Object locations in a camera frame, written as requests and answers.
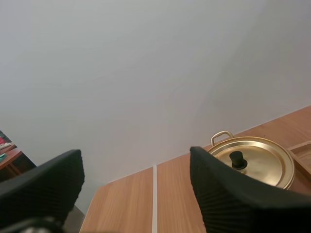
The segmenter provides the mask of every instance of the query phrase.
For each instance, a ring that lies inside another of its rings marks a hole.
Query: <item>wooden desk surface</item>
[[[8,166],[10,163],[12,163],[14,160],[16,160],[19,156],[21,156],[23,152],[18,149],[12,149],[8,152],[6,152],[6,158],[0,163],[0,169]]]
[[[303,143],[311,139],[311,106],[236,136],[263,137],[285,148]],[[149,168],[101,187],[80,232],[205,233],[189,167],[189,154],[157,166],[157,231],[152,231],[153,168]],[[302,182],[293,185],[300,187]]]

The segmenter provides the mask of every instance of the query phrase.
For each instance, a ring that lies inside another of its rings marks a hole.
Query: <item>black lid knob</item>
[[[234,151],[229,155],[231,161],[232,161],[232,167],[241,170],[243,168],[246,168],[247,161],[243,158],[243,154],[241,151]]]

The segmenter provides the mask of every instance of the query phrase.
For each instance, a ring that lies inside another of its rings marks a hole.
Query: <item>gold pot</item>
[[[223,134],[230,139],[216,145],[215,138]],[[228,131],[215,134],[210,142],[208,152],[242,174],[283,189],[292,185],[294,161],[279,144],[260,137],[234,137]]]

